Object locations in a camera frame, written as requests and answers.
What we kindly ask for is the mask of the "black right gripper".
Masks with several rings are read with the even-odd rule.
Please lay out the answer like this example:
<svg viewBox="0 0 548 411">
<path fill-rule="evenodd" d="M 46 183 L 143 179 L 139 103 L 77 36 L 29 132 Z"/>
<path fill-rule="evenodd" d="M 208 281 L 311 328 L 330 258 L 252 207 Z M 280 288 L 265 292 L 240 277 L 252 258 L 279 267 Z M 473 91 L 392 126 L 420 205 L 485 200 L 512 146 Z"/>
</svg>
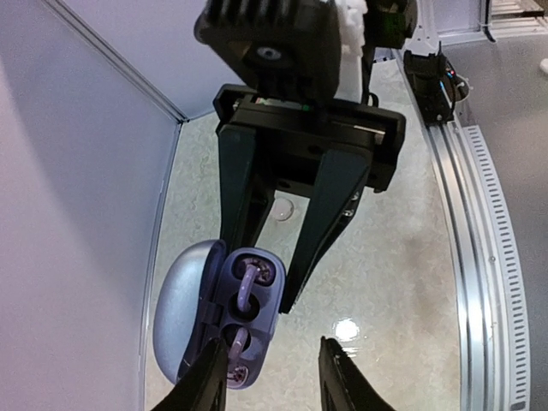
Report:
<svg viewBox="0 0 548 411">
<path fill-rule="evenodd" d="M 256 245 L 274 187 L 286 193 L 313 190 L 280 305 L 281 313 L 289 313 L 348 224 L 344 212 L 353 196 L 365 183 L 376 193 L 388 189 L 406 117 L 342 100 L 320 110 L 261 104 L 252 89 L 230 84 L 221 87 L 213 107 L 223 126 L 217 131 L 220 238 L 229 251 Z"/>
</svg>

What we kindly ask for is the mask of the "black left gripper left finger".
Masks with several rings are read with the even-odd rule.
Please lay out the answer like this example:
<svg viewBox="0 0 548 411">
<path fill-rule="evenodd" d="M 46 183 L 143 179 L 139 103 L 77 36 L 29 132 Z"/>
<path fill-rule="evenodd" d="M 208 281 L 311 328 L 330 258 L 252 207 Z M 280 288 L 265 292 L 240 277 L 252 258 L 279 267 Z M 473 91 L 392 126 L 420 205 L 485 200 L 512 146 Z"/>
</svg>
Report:
<svg viewBox="0 0 548 411">
<path fill-rule="evenodd" d="M 224 340 L 211 339 L 188 372 L 152 411 L 225 410 L 228 351 Z"/>
</svg>

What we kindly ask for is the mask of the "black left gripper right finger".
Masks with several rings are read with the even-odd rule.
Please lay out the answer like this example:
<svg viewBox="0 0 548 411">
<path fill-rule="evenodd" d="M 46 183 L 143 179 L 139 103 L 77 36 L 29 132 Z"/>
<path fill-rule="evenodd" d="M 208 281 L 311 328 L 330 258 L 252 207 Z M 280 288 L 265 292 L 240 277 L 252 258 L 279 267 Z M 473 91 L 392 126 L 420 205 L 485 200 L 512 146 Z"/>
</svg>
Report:
<svg viewBox="0 0 548 411">
<path fill-rule="evenodd" d="M 321 337 L 319 382 L 323 410 L 395 410 L 372 387 L 335 338 Z"/>
</svg>

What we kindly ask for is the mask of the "blue-grey earbud charging case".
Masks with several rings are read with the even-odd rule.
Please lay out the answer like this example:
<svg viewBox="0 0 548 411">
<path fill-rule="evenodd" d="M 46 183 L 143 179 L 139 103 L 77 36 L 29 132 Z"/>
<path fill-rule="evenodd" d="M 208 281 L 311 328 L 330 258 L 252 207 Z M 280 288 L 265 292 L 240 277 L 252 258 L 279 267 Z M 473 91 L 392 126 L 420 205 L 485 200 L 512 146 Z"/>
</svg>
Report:
<svg viewBox="0 0 548 411">
<path fill-rule="evenodd" d="M 236 263 L 246 257 L 266 259 L 275 268 L 270 286 L 254 284 L 251 310 L 236 306 L 241 279 Z M 153 321 L 153 350 L 162 374 L 176 384 L 214 338 L 224 340 L 227 351 L 239 328 L 249 332 L 241 354 L 252 386 L 264 365 L 275 333 L 285 285 L 283 262 L 273 253 L 255 247 L 230 252 L 222 240 L 201 241 L 184 250 L 164 279 Z"/>
</svg>

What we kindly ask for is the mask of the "pink white earbud charging case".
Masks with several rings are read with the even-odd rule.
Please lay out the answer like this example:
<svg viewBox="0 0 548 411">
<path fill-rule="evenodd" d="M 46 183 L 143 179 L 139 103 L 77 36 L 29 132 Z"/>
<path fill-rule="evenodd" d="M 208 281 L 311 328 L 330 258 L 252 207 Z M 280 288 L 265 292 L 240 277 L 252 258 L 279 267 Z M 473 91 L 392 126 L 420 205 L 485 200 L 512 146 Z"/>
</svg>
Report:
<svg viewBox="0 0 548 411">
<path fill-rule="evenodd" d="M 271 217 L 278 222 L 288 221 L 295 212 L 294 203 L 287 198 L 276 198 L 271 208 Z"/>
</svg>

